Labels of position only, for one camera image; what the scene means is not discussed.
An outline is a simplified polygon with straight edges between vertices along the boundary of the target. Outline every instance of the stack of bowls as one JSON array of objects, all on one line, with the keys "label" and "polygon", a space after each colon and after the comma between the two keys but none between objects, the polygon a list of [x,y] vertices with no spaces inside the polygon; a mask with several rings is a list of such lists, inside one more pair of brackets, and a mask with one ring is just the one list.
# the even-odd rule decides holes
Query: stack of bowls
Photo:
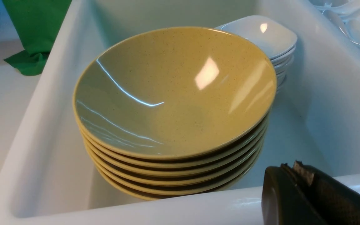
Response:
[{"label": "stack of bowls", "polygon": [[84,70],[74,113],[97,171],[154,200],[218,191],[262,151],[276,73],[253,43],[203,27],[126,39]]},{"label": "stack of bowls", "polygon": [[277,76],[277,91],[286,81],[286,70],[294,62],[297,35],[263,16],[249,16],[216,27],[231,32],[256,44],[269,57]]}]

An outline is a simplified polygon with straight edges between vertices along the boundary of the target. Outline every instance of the black object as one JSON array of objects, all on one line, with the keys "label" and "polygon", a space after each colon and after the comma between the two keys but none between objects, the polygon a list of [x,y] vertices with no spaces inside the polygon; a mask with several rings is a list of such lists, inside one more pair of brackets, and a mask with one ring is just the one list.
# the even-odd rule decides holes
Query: black object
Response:
[{"label": "black object", "polygon": [[262,213],[265,225],[360,225],[360,194],[296,161],[266,168]]}]

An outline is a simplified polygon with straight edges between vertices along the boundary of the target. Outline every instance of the white sink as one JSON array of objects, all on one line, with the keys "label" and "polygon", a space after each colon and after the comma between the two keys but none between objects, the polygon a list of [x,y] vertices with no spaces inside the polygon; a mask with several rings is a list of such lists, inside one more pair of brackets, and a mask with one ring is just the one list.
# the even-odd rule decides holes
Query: white sink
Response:
[{"label": "white sink", "polygon": [[[253,14],[299,38],[254,168],[232,190],[153,202],[108,185],[74,121],[81,71],[144,31],[217,27]],[[264,169],[296,159],[347,175],[338,179],[360,192],[360,51],[308,0],[73,0],[0,174],[0,225],[262,224]]]}]

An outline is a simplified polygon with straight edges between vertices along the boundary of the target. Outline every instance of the stack of white plates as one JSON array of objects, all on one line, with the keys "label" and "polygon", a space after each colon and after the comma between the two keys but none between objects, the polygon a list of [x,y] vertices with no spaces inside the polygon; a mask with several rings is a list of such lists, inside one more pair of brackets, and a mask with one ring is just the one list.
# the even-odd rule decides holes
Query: stack of white plates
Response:
[{"label": "stack of white plates", "polygon": [[277,92],[286,81],[287,69],[294,62],[297,35],[263,16],[249,16],[216,27],[237,34],[258,46],[270,59],[277,76]]}]

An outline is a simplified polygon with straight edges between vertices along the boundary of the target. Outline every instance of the green towel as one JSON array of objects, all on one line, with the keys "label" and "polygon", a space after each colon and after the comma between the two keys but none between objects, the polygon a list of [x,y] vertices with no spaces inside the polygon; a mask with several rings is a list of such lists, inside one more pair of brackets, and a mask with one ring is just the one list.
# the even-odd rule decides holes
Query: green towel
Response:
[{"label": "green towel", "polygon": [[43,72],[72,0],[2,0],[24,50],[5,59],[26,76]]}]

